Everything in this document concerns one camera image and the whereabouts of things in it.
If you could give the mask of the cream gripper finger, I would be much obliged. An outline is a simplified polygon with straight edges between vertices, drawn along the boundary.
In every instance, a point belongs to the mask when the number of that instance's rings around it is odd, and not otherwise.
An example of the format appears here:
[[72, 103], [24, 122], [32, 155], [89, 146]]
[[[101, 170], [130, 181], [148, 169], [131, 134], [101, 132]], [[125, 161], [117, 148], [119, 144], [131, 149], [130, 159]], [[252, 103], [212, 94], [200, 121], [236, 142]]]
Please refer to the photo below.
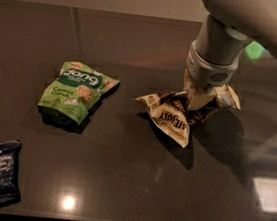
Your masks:
[[184, 72], [184, 80], [183, 80], [183, 86], [184, 90], [189, 90], [191, 88], [191, 79], [190, 79], [190, 74], [188, 70], [186, 69]]
[[188, 111], [199, 110], [207, 105], [215, 97], [213, 87], [190, 87], [188, 89]]

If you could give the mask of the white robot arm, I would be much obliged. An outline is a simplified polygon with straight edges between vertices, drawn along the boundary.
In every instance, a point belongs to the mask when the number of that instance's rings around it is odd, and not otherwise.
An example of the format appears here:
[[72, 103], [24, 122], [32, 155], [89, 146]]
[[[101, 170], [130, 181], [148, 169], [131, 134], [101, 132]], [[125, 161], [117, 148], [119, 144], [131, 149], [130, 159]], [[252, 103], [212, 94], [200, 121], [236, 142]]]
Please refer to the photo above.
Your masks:
[[184, 90], [198, 110], [224, 88], [246, 45], [256, 41], [277, 59], [277, 0], [202, 0], [203, 24], [187, 56]]

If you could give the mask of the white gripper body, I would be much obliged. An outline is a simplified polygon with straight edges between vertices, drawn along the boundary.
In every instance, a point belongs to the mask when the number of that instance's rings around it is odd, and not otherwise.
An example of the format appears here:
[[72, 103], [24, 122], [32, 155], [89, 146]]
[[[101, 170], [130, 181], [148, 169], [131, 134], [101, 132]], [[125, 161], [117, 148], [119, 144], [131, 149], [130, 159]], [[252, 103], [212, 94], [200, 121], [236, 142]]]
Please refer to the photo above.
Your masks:
[[207, 62], [195, 48], [196, 42], [193, 42], [186, 57], [186, 69], [191, 83], [205, 88], [219, 87], [228, 83], [238, 67], [238, 59], [227, 65]]

